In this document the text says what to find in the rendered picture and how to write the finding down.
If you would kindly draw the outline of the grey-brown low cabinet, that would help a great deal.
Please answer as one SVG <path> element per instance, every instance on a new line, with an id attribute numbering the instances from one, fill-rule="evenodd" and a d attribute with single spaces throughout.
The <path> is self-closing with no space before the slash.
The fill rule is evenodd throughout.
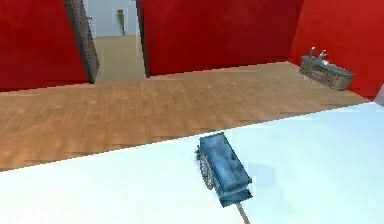
<path id="1" fill-rule="evenodd" d="M 299 72 L 331 89 L 344 91 L 350 86 L 354 73 L 334 65 L 324 65 L 319 59 L 308 55 L 301 57 Z"/>

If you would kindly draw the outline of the blue toy cart with wheel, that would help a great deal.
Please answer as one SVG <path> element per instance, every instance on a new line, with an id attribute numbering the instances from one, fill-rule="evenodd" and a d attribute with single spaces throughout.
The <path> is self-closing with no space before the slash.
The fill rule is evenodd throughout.
<path id="1" fill-rule="evenodd" d="M 250 221 L 241 205 L 252 198 L 252 178 L 223 132 L 199 138 L 195 151 L 200 174 L 208 190 L 215 190 L 223 208 L 235 205 L 244 224 Z"/>

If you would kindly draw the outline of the dark brown room door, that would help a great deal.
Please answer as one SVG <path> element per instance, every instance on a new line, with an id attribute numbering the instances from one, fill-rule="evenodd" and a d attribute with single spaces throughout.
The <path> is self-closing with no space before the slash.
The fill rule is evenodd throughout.
<path id="1" fill-rule="evenodd" d="M 83 0 L 63 0 L 90 84 L 95 83 L 100 62 Z"/>

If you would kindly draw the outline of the brown narrow wall object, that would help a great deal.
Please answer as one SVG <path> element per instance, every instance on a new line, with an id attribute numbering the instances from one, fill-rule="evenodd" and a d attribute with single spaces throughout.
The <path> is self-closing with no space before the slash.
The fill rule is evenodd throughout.
<path id="1" fill-rule="evenodd" d="M 124 10 L 122 10 L 122 9 L 117 10 L 117 18 L 118 18 L 118 21 L 119 21 L 119 24 L 120 24 L 121 35 L 125 36 L 126 32 L 125 32 Z"/>

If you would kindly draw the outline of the grey block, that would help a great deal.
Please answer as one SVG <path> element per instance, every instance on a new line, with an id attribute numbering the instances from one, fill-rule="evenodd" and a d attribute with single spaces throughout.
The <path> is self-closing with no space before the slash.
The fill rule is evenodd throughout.
<path id="1" fill-rule="evenodd" d="M 384 84 L 381 86 L 380 90 L 378 91 L 374 99 L 374 102 L 384 107 Z"/>

